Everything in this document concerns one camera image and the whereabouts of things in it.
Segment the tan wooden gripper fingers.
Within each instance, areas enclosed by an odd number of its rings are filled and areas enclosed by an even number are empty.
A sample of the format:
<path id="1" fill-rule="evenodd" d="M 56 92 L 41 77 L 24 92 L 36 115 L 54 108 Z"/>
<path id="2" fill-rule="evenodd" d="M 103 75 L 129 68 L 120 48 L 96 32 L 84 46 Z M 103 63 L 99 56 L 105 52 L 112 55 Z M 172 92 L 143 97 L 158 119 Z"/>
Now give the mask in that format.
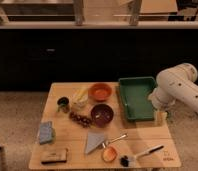
<path id="1" fill-rule="evenodd" d="M 167 113 L 165 111 L 157 110 L 154 113 L 154 118 L 155 118 L 155 125 L 156 126 L 162 126 L 166 121 Z"/>

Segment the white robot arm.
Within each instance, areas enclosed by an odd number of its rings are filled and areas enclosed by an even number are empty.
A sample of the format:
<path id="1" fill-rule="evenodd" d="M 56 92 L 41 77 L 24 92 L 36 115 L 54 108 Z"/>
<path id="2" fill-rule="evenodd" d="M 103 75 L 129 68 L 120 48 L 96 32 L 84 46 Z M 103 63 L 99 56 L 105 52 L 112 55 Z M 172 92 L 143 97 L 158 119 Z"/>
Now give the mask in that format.
<path id="1" fill-rule="evenodd" d="M 156 110 L 166 111 L 179 100 L 198 115 L 198 78 L 196 67 L 182 63 L 160 71 L 156 76 L 157 87 L 148 96 Z"/>

